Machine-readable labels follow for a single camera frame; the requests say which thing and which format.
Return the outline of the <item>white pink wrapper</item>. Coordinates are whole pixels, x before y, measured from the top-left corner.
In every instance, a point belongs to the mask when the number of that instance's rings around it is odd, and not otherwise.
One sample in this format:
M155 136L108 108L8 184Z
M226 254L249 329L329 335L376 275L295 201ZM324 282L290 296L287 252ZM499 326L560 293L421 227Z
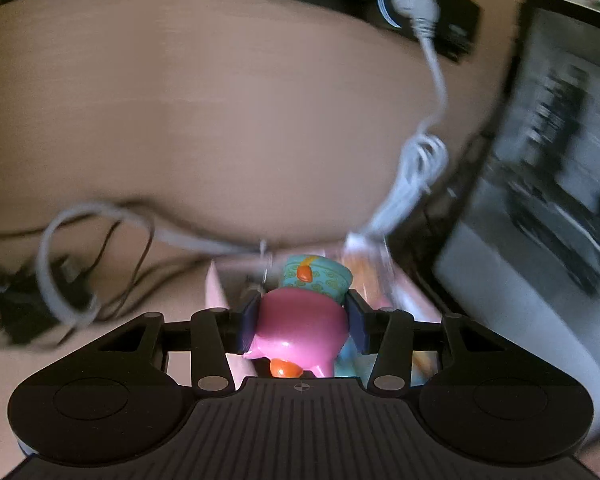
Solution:
M353 275L351 289L356 290L373 310L403 309L393 260L385 242L349 233L339 261Z

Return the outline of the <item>pink cardboard box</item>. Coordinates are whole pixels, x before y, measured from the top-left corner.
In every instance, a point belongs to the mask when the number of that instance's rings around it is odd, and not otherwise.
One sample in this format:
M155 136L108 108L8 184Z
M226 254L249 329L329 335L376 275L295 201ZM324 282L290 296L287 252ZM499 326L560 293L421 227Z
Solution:
M253 294L261 298L245 350L229 361L238 380L255 374L259 360L278 378L368 380L375 358L355 347L355 324L342 311L346 292L358 292L375 311L401 310L419 322L442 318L388 248L356 235L341 246L219 257L205 278L208 308L235 310Z

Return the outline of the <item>glass-sided computer case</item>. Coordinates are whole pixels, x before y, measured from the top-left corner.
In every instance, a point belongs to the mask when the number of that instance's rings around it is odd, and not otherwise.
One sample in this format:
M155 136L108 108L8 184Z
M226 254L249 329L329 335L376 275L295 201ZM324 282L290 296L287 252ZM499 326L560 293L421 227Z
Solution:
M499 102L449 188L445 307L600 373L600 11L523 0Z

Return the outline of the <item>white power plug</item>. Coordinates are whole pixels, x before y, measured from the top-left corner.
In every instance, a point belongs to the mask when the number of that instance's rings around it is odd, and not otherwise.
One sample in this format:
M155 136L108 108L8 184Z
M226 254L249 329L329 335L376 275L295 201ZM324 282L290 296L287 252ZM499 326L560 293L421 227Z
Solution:
M440 18L440 7L437 0L377 0L382 18L394 28L402 28L397 18L408 18L411 28L418 38L432 39L437 21Z

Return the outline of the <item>pink teal duck toy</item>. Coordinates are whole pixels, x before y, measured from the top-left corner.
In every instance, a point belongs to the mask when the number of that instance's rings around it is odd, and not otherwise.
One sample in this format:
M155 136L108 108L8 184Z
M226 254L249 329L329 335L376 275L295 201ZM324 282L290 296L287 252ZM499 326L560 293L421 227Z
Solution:
M278 378L306 372L335 374L335 362L349 338L343 301L353 281L346 266L317 255L295 255L283 266L280 284L261 299L248 360L267 359Z

